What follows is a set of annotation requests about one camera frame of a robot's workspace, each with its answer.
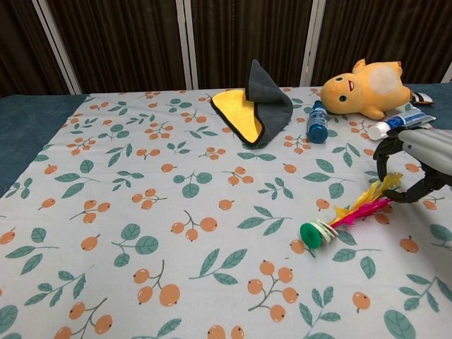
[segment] blue bottle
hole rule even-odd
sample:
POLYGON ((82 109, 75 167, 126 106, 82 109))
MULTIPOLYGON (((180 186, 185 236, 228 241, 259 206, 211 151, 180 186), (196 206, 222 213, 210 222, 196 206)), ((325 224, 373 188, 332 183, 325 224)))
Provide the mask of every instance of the blue bottle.
POLYGON ((307 124, 307 135, 313 143, 323 143, 328 137, 326 109, 320 100, 315 101, 307 124))

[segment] plush toy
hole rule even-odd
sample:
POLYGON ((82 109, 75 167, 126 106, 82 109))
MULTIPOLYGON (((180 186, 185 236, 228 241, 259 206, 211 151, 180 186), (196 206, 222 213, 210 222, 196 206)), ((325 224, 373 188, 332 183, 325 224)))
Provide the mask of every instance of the plush toy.
POLYGON ((375 62, 366 65, 364 59, 344 73, 328 80, 321 90, 323 106, 336 114, 359 112, 380 120, 384 112, 411 100, 411 91, 402 85, 399 61, 375 62))

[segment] yellow cloth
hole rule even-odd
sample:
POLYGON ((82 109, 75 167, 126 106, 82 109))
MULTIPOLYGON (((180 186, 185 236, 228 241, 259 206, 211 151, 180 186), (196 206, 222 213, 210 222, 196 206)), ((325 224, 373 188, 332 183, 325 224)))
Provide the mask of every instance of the yellow cloth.
POLYGON ((254 115, 254 102, 245 98, 244 90, 228 90, 212 98, 213 104, 237 133, 253 143, 261 135, 262 125, 254 115))

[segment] plush toy face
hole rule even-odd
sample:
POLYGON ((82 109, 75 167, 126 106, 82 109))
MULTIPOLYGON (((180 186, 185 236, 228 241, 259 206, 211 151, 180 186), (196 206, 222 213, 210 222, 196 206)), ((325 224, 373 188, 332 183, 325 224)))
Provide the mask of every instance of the plush toy face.
POLYGON ((332 113, 359 112, 363 101, 361 82, 353 73, 340 74, 323 85, 321 101, 332 113))

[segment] toothpaste tube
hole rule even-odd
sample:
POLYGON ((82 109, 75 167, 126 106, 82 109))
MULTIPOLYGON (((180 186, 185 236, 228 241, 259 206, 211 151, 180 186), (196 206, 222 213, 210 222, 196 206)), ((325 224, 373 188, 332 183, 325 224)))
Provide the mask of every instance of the toothpaste tube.
POLYGON ((367 133, 369 134, 370 139, 379 140, 381 138, 386 138, 386 132, 391 129, 402 126, 410 127, 422 125, 435 119, 436 118, 425 114, 420 109, 412 108, 406 112, 387 118, 385 121, 377 122, 367 131, 367 133))

